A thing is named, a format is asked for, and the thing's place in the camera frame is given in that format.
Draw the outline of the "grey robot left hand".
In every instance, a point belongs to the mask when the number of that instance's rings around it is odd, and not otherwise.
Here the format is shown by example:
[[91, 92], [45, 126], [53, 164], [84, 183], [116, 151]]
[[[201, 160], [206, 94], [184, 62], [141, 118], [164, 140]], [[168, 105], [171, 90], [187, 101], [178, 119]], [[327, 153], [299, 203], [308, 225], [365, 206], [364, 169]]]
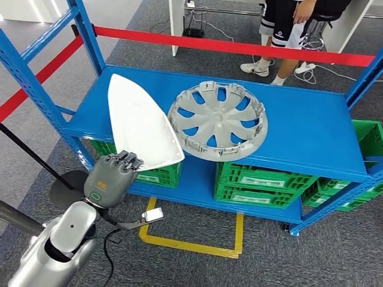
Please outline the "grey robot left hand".
[[122, 201], [144, 164], [134, 152], [101, 156], [84, 185], [85, 199], [99, 208], [116, 207]]

